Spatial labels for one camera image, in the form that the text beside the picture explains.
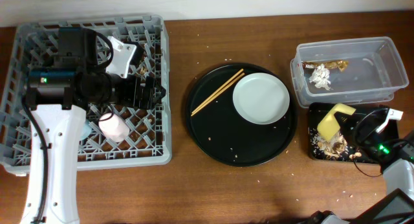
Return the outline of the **grey round plate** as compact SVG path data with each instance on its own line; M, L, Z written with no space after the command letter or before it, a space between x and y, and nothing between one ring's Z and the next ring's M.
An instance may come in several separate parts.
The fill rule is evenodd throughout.
M245 120L265 125L285 116L290 95L278 77L268 73L252 73L237 82L232 101L237 113Z

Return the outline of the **yellow bowl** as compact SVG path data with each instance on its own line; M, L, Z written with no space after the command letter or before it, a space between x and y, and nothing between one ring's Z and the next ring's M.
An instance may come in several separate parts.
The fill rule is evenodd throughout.
M345 104L335 104L318 124L317 130L319 134L326 141L330 141L340 130L340 125L334 114L339 112L346 115L353 115L355 111L356 109L351 106L347 106Z

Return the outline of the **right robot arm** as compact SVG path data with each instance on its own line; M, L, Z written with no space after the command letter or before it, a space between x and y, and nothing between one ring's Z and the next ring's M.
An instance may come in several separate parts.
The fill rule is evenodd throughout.
M387 106L309 106L308 134L315 158L380 166L386 196L353 223L413 222L413 134L399 137L397 121L402 116L402 111Z

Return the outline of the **brown snack wrapper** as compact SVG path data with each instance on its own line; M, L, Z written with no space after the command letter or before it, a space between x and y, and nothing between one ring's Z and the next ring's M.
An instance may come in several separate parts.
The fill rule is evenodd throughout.
M323 65L326 69L339 69L340 72L344 72L349 65L347 60L334 60L329 62L303 62L304 69L315 69L318 66Z

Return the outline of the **round black tray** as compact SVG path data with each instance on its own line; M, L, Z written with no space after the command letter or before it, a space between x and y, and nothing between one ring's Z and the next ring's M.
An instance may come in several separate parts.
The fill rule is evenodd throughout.
M231 87L198 113L191 112L236 72L246 75L273 72L249 63L229 63L200 77L190 90L185 106L186 125L192 139L208 156L231 166L254 166L283 153L292 141L298 114L291 97L286 114L271 124L254 124L245 120L233 104Z

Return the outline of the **pink cup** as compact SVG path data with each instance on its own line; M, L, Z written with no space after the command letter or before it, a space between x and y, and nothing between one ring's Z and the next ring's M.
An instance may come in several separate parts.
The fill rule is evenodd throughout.
M129 127L118 115L106 113L98 120L98 127L103 135L118 143L125 140L129 135Z

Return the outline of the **black rectangular tray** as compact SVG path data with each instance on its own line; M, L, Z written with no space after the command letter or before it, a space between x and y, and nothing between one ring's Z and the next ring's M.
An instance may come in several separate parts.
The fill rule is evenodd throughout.
M308 134L310 155L318 160L374 164L375 161L370 159L366 153L352 145L351 137L357 122L376 109L376 107L354 106L356 112L351 116L335 113L334 117L340 125L340 130L330 141L327 141L320 135L317 126L332 107L334 107L333 104L317 102L309 106Z

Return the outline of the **grey dishwasher rack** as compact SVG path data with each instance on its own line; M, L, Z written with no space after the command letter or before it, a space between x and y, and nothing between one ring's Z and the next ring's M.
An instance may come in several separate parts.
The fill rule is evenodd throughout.
M128 73L141 80L154 78L169 88L169 36L161 16L107 17L100 19L26 23L17 27L7 74L1 79L1 166L10 174L30 171L30 121L21 108L26 73L57 52L60 27L85 27L120 41L137 42L144 49ZM97 125L107 107L90 106L91 134L78 147L78 170L103 170L166 164L172 157L169 93L153 109L115 106L129 135L122 142L107 139Z

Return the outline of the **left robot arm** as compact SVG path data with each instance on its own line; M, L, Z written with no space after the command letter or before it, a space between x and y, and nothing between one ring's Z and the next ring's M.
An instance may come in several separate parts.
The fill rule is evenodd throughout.
M30 70L21 99L32 150L23 223L79 222L78 146L91 104L150 110L165 97L155 78L128 74L136 48L89 28L63 27L57 54Z

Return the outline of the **white tissue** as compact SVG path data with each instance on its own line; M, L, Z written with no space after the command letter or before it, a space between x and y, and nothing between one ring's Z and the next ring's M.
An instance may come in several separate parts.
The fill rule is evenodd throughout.
M326 90L331 90L329 80L330 72L325 68L324 64L320 64L313 70L312 75L309 78L310 83L313 83L316 88L324 88Z

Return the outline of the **light blue cup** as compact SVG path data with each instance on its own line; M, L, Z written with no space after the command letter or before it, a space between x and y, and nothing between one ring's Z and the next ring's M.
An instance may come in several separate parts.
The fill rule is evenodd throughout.
M91 133L92 127L90 127L90 122L86 120L82 128L80 140L85 140Z

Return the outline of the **food scraps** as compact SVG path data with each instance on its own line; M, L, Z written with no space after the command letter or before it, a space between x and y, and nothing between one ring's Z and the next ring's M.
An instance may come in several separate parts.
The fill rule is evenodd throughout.
M316 129L313 129L310 135L310 147L311 155L319 160L351 162L362 157L362 153L354 146L348 145L340 132L337 132L330 141L326 141Z

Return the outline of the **clear plastic bin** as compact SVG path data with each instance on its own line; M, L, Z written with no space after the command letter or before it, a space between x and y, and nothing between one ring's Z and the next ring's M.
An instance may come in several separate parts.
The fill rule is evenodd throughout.
M310 81L313 70L307 62L346 61L343 72L329 71L329 89ZM298 104L307 108L314 102L368 104L387 102L394 92L409 85L402 58L389 37L342 39L303 43L290 62L290 73Z

